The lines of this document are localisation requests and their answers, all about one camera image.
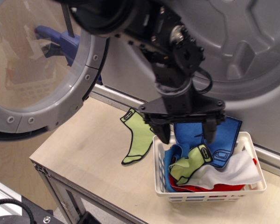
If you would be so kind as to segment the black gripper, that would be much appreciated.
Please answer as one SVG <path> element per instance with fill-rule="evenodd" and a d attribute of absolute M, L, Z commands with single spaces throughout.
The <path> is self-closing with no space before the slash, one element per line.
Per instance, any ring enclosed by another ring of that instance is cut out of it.
<path fill-rule="evenodd" d="M 224 101 L 205 96 L 191 85 L 144 103 L 138 111 L 164 144 L 170 141 L 172 123 L 202 123 L 204 138 L 210 144 L 215 139 L 217 125 L 225 121 L 224 109 Z"/>

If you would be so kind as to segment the black robot base bottom left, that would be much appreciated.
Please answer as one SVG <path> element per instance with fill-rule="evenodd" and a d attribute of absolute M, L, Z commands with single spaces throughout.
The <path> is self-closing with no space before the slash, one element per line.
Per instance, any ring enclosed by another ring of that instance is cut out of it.
<path fill-rule="evenodd" d="M 52 211 L 28 201 L 0 198 L 0 224 L 61 224 Z"/>

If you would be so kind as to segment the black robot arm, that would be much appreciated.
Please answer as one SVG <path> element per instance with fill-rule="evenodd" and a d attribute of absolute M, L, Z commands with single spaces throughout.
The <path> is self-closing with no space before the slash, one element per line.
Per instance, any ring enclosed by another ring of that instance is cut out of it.
<path fill-rule="evenodd" d="M 164 142 L 170 125 L 201 123 L 207 143 L 225 120 L 223 101 L 207 97 L 209 84 L 197 90 L 196 72 L 210 79 L 200 67 L 205 59 L 181 17 L 162 0 L 64 0 L 78 25 L 99 37 L 115 37 L 140 49 L 150 62 L 155 87 L 161 97 L 139 107 L 144 121 Z"/>

